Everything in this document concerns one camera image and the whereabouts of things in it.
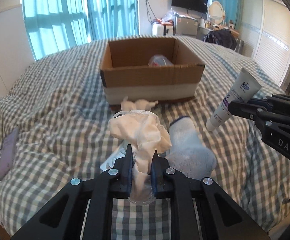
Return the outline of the teal window curtain left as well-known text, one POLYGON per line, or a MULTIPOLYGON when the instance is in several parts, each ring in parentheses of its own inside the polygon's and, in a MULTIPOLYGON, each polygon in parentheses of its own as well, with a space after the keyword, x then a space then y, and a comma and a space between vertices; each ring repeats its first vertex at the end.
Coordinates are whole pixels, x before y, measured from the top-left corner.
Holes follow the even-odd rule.
POLYGON ((34 59, 88 43, 83 0, 22 0, 34 59))

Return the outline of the purple phone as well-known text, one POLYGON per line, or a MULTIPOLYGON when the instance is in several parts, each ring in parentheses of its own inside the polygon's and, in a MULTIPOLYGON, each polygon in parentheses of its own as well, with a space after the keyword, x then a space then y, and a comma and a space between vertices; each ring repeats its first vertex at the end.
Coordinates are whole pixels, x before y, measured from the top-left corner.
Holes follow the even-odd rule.
POLYGON ((15 127, 3 140, 0 158, 0 181, 11 170, 16 153, 16 142, 18 140, 19 128, 15 127))

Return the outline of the white sliding wardrobe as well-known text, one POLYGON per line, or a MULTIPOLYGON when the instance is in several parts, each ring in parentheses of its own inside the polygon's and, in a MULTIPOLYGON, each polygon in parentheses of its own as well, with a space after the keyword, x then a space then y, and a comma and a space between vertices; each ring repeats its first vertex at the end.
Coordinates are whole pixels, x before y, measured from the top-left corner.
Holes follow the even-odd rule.
POLYGON ((290 11, 278 0, 242 0, 243 55, 281 86, 290 66, 290 11))

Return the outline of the clear plastic container in box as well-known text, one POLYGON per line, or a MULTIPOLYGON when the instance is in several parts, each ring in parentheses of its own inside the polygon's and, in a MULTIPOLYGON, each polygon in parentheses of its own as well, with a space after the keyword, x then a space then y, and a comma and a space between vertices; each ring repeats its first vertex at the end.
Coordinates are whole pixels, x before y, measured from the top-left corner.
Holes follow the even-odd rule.
POLYGON ((150 67, 161 67, 161 66, 172 66, 173 63, 169 61, 163 55, 154 55, 150 60, 148 65, 150 67))

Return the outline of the teal window curtain right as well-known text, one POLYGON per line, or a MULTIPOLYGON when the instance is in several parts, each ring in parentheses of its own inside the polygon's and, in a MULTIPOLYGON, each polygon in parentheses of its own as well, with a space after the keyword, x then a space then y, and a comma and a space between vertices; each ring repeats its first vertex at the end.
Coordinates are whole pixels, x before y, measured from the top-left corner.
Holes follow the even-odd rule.
POLYGON ((139 34, 138 0, 86 0, 92 40, 139 34))

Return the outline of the white sock blue cuff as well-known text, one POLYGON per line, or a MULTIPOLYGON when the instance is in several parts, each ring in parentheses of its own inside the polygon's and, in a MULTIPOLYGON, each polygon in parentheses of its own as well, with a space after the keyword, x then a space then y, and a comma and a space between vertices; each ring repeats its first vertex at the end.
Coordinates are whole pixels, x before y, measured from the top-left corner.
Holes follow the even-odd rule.
POLYGON ((188 116, 174 120, 169 126, 172 147, 166 153, 169 166, 186 177, 201 180, 216 168, 214 153, 199 139, 197 129, 188 116))

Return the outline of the white suitcase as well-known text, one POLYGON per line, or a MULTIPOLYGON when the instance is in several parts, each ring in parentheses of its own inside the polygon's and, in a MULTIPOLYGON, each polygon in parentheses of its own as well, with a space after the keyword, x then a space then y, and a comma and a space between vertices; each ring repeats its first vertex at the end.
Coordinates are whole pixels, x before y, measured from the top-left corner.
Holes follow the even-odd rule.
POLYGON ((155 22, 152 24, 152 35, 155 36, 173 36, 173 26, 170 24, 160 24, 155 22))

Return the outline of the cream lace cloth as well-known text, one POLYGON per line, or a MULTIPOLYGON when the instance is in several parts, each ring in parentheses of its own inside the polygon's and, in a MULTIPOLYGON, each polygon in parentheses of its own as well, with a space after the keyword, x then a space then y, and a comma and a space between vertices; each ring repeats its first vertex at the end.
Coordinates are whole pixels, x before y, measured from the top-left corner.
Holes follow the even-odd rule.
POLYGON ((147 205, 155 197, 151 185, 151 166, 155 153, 161 154, 172 146, 170 136, 159 117, 150 111, 120 111, 108 122, 110 134, 132 146, 132 188, 129 201, 147 205))

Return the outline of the silver mini fridge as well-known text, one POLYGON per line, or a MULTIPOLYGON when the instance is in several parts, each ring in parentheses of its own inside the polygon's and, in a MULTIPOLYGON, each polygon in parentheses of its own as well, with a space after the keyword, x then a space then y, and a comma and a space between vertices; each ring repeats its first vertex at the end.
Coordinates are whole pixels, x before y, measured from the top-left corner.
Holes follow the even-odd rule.
POLYGON ((181 36, 195 36, 198 31, 198 20, 195 18, 176 16, 174 20, 174 34, 181 36))

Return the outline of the brown cardboard box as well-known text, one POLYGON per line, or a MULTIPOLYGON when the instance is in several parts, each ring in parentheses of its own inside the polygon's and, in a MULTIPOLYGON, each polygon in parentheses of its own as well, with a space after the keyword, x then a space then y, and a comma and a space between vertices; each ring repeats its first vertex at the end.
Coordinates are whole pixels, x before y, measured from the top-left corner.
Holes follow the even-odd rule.
POLYGON ((109 41, 99 67, 109 105, 130 101, 181 101, 194 97, 205 63, 183 37, 138 37, 109 41), (154 55, 172 66, 150 67, 154 55))

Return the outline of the oval white mirror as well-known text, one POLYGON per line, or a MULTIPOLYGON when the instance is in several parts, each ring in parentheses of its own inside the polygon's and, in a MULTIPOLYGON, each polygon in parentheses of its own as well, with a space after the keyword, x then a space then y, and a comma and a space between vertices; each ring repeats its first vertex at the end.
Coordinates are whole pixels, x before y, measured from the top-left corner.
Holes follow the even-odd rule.
POLYGON ((213 1, 208 8, 210 19, 214 19, 215 24, 221 24, 225 20, 225 10, 219 1, 213 1))

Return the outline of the teal window curtain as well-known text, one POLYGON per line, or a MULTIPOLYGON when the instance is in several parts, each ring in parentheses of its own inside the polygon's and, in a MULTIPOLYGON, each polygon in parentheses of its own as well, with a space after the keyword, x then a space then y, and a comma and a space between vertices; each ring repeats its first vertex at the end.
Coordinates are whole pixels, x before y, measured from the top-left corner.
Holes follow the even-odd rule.
POLYGON ((22 0, 34 59, 88 43, 83 0, 22 0))
POLYGON ((92 40, 139 34, 138 0, 86 0, 92 40))

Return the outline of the white BOP cream tube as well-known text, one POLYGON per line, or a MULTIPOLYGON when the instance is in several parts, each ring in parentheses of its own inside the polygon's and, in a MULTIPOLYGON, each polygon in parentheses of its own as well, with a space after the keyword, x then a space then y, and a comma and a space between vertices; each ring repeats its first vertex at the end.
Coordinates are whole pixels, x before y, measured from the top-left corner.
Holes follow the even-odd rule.
POLYGON ((245 68, 242 68, 229 92, 206 122, 207 130, 215 130, 232 116, 229 111, 229 104, 232 101, 247 102, 260 89, 261 85, 258 81, 245 68))

